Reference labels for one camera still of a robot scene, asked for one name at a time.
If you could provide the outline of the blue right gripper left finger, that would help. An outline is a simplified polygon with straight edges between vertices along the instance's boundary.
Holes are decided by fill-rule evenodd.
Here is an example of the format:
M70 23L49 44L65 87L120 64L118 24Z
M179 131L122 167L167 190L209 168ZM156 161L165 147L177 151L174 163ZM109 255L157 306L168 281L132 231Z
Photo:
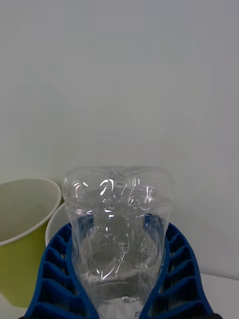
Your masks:
M47 245L36 286L23 319L98 319L99 315L74 271L72 230L64 225Z

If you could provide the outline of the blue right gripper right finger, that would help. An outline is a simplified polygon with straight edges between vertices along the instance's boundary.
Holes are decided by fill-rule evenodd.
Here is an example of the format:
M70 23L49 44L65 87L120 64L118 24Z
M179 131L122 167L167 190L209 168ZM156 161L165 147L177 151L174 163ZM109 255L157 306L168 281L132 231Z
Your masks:
M169 224L159 276L141 319L219 319L203 290L195 254L185 236Z

